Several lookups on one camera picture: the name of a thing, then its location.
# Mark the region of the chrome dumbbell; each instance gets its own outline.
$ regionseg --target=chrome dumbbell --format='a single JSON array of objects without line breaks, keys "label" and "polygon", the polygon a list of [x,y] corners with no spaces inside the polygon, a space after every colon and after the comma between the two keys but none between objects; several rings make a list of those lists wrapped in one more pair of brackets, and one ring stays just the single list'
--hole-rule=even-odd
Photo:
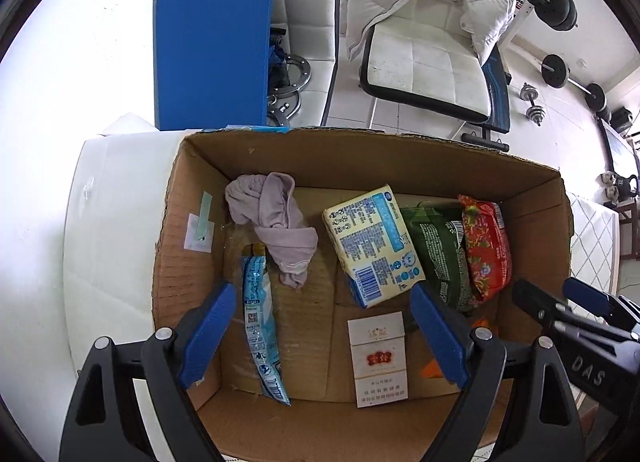
[{"label": "chrome dumbbell", "polygon": [[527,83],[524,83],[522,90],[520,90],[520,98],[531,103],[531,106],[527,109],[527,119],[540,126],[545,118],[545,109],[533,102],[538,98],[538,95],[536,87]]}]

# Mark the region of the red snack bag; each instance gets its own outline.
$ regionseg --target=red snack bag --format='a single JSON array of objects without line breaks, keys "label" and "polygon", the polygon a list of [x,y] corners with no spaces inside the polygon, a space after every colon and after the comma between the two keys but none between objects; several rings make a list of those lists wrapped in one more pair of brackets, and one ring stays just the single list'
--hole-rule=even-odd
[{"label": "red snack bag", "polygon": [[465,195],[460,195],[458,200],[464,206],[466,261],[480,293],[479,299],[487,301],[511,280],[511,255],[502,213],[493,202],[481,202]]}]

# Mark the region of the barcode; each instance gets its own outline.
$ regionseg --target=barcode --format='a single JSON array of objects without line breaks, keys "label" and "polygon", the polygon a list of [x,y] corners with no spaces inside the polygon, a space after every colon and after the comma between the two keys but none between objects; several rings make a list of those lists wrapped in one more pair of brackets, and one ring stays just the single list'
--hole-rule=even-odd
[{"label": "barcode", "polygon": [[498,227],[500,227],[500,229],[504,229],[504,220],[502,219],[502,211],[500,211],[500,206],[498,206],[498,204],[496,204],[495,202],[493,204],[495,209],[495,219],[498,220]]},{"label": "barcode", "polygon": [[357,270],[356,278],[358,279],[358,285],[360,286],[362,295],[367,303],[369,301],[382,298],[382,292],[380,292],[378,280],[376,280],[376,275],[371,267]]},{"label": "barcode", "polygon": [[272,379],[271,381],[264,381],[267,386],[267,391],[273,395],[274,398],[279,400],[284,400],[282,397],[282,392],[280,391],[280,385],[276,379]]}]

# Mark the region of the green snack bag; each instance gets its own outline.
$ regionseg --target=green snack bag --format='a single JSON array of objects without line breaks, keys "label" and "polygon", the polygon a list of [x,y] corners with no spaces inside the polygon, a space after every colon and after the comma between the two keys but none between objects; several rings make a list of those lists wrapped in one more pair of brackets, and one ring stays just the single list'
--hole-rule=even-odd
[{"label": "green snack bag", "polygon": [[469,281],[463,247],[462,210],[431,207],[401,209],[427,282],[449,307],[470,314],[478,298]]}]

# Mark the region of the blue gripper pad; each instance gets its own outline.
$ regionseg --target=blue gripper pad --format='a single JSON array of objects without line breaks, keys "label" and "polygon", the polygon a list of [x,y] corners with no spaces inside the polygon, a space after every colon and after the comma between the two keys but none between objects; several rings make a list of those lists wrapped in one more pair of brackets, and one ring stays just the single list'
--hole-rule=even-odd
[{"label": "blue gripper pad", "polygon": [[419,283],[411,289],[410,299],[411,312],[443,375],[447,381],[455,382],[458,388],[464,388],[469,374],[462,344]]},{"label": "blue gripper pad", "polygon": [[575,278],[564,280],[562,295],[591,312],[594,316],[607,317],[611,314],[609,296]]},{"label": "blue gripper pad", "polygon": [[178,375],[180,385],[186,390],[204,377],[204,372],[218,349],[220,340],[236,311],[236,290],[226,283],[216,298],[205,300],[203,317],[187,341],[182,354],[182,368]]}]

